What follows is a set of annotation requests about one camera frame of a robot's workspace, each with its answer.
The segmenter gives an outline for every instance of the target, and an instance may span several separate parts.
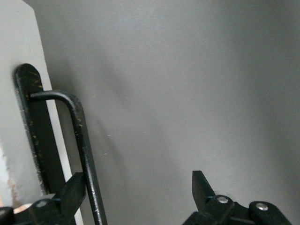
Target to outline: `worn black paint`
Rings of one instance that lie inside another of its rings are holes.
[[[29,94],[43,91],[40,75],[30,64],[15,71],[15,90],[43,194],[56,193],[65,184],[47,104],[29,101]]]

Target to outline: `black metal rod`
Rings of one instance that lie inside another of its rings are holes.
[[[70,111],[94,221],[96,225],[107,225],[83,107],[75,95],[66,91],[48,90],[31,93],[29,96],[30,101],[45,101],[51,99],[64,102]]]

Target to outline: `clamp jaw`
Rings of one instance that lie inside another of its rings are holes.
[[[204,174],[193,171],[193,197],[198,208],[183,225],[292,225],[273,204],[251,202],[245,208],[215,195]]]

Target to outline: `black clamp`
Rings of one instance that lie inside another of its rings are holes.
[[[183,225],[291,225],[271,203],[251,202],[245,208],[225,195],[215,195],[201,171],[193,171],[193,197],[198,212]]]
[[[26,210],[14,214],[11,207],[0,208],[0,225],[70,225],[74,214],[85,198],[82,172],[75,173],[53,198],[33,203]]]

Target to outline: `metal screw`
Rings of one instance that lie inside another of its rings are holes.
[[[256,204],[256,207],[259,209],[259,210],[262,210],[262,211],[267,211],[269,208],[266,204],[263,204],[263,203],[258,203]]]
[[[37,204],[37,207],[38,208],[41,208],[43,206],[47,205],[47,202],[46,201],[40,201],[38,204]]]
[[[222,204],[226,204],[226,203],[228,202],[228,199],[225,198],[224,196],[219,196],[219,197],[217,198],[217,200],[218,200],[220,203],[222,203]]]
[[[5,210],[0,210],[0,216],[2,216],[5,213]]]

